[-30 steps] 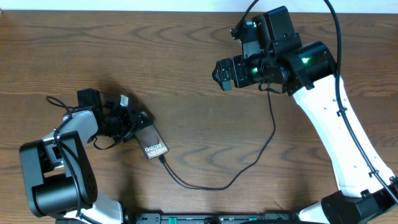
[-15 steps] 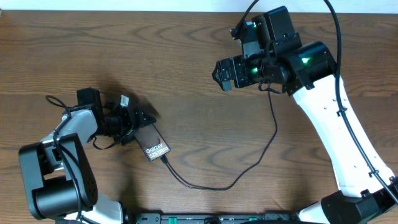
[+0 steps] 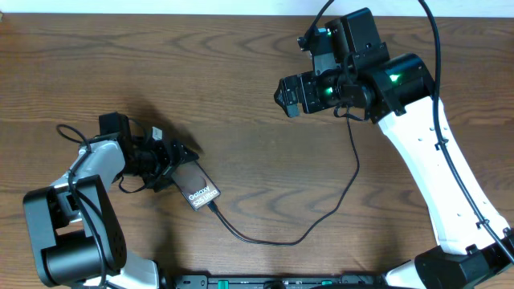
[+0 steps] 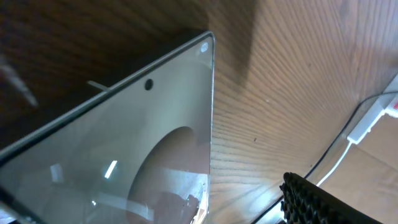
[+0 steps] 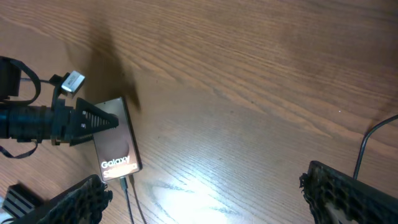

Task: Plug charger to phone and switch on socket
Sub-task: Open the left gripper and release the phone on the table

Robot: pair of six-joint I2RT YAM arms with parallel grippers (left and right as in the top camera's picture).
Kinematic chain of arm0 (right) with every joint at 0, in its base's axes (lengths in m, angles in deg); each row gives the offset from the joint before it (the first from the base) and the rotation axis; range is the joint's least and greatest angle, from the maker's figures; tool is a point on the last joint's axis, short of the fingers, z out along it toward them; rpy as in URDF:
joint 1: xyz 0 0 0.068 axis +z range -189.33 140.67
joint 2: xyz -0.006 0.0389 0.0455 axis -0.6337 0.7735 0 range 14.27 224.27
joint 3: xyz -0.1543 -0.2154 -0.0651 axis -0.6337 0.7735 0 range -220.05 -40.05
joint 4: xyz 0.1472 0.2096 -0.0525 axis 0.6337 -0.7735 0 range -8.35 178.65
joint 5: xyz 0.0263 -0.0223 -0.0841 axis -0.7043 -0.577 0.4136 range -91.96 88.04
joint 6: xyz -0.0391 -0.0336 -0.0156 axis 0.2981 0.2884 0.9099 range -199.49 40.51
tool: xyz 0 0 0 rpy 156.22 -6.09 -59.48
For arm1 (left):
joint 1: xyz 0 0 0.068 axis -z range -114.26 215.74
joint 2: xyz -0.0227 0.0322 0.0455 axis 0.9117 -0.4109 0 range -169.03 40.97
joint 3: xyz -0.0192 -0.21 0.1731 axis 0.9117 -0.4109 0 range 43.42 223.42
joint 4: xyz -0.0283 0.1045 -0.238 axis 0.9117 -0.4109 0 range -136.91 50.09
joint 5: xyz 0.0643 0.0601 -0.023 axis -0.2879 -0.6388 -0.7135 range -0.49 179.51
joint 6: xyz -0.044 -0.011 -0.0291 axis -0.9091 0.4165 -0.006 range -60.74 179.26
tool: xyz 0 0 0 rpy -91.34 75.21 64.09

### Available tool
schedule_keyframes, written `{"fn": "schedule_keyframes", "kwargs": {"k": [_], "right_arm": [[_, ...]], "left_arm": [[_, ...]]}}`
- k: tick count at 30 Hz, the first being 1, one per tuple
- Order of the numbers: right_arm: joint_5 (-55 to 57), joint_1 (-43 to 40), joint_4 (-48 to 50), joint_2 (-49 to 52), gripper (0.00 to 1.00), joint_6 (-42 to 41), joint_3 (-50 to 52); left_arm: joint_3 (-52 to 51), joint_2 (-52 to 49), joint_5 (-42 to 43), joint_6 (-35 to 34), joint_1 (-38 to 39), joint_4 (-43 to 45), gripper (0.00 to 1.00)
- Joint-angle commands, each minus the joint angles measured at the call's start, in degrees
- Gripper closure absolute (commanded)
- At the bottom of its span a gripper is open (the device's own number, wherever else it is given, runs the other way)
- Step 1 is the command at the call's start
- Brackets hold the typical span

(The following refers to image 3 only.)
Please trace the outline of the smartphone with bronze screen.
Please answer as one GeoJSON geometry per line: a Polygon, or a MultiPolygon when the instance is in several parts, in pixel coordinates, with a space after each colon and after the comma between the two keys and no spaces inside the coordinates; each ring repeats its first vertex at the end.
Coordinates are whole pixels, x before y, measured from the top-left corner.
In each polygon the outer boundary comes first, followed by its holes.
{"type": "Polygon", "coordinates": [[[195,211],[221,195],[220,189],[196,161],[179,165],[172,173],[172,179],[195,211]]]}

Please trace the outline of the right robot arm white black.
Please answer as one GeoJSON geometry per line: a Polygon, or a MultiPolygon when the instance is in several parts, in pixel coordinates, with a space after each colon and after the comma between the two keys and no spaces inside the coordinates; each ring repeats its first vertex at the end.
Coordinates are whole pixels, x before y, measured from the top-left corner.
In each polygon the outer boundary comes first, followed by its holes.
{"type": "Polygon", "coordinates": [[[473,288],[513,265],[513,230],[490,203],[457,145],[440,75],[415,54],[391,57],[363,8],[312,24],[299,38],[312,70],[282,78],[275,102],[290,117],[351,108],[398,150],[427,205],[436,246],[380,277],[384,287],[473,288]]]}

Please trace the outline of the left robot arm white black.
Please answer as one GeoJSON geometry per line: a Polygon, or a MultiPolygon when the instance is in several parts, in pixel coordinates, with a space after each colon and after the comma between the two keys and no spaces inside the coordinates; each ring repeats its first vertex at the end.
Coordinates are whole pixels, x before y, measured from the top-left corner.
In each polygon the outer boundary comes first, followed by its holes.
{"type": "Polygon", "coordinates": [[[126,175],[162,191],[198,155],[158,128],[134,136],[118,112],[101,115],[99,126],[97,136],[77,136],[78,157],[62,177],[23,198],[37,275],[47,287],[173,288],[156,262],[127,249],[108,191],[126,175]]]}

